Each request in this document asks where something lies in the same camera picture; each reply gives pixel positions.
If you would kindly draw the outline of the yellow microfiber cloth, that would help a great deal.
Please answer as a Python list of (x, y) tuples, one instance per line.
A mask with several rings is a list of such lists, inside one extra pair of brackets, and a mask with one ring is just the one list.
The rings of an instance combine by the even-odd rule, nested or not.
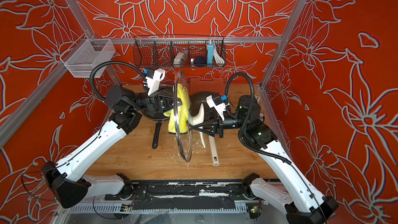
[[(177, 106), (179, 132), (180, 134), (185, 134), (188, 132), (187, 121), (189, 117), (190, 100), (188, 89), (182, 84), (177, 85), (177, 97), (181, 100), (181, 105)], [(167, 111), (164, 115), (170, 118), (168, 132), (176, 133), (174, 110)]]

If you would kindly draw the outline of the glass lid with beige handle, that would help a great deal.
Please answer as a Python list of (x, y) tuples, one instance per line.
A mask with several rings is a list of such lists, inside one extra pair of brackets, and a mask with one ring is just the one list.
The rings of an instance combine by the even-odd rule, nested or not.
[(175, 76), (173, 84), (173, 121), (179, 153), (185, 162), (192, 157), (194, 126), (203, 122), (204, 113), (191, 114), (189, 86), (183, 71)]

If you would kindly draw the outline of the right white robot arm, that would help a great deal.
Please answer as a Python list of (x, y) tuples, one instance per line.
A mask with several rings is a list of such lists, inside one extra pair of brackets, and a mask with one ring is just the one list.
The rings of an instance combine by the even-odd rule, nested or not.
[(258, 153), (285, 187), (282, 191), (252, 173), (244, 178), (246, 191), (279, 210), (290, 224), (327, 223), (339, 207), (337, 201), (312, 185), (290, 159), (276, 134), (261, 119), (257, 99), (241, 96), (234, 114), (227, 112), (227, 99), (225, 95), (206, 98), (218, 126), (221, 130), (238, 129), (244, 146)]

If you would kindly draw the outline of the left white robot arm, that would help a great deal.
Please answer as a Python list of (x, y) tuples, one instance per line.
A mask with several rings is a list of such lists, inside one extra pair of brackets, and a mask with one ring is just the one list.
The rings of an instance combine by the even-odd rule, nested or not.
[(149, 95), (134, 93), (121, 86), (111, 87), (104, 102), (113, 110), (113, 114), (100, 130), (69, 155), (57, 162), (46, 162), (41, 168), (48, 188), (63, 208), (71, 208), (83, 199), (101, 195), (129, 199), (134, 188), (123, 173), (95, 177), (86, 175), (86, 171), (109, 148), (138, 127), (142, 118), (141, 110), (153, 116), (182, 105), (171, 88), (160, 88)]

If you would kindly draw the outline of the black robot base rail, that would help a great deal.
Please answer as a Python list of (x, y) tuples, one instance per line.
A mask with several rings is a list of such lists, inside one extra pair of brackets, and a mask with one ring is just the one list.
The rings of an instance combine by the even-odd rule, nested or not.
[(246, 212), (267, 204), (250, 193), (241, 179), (134, 180), (132, 186), (132, 194), (126, 199), (112, 195), (103, 199), (132, 204), (133, 210), (228, 211), (243, 203), (245, 206), (238, 210)]

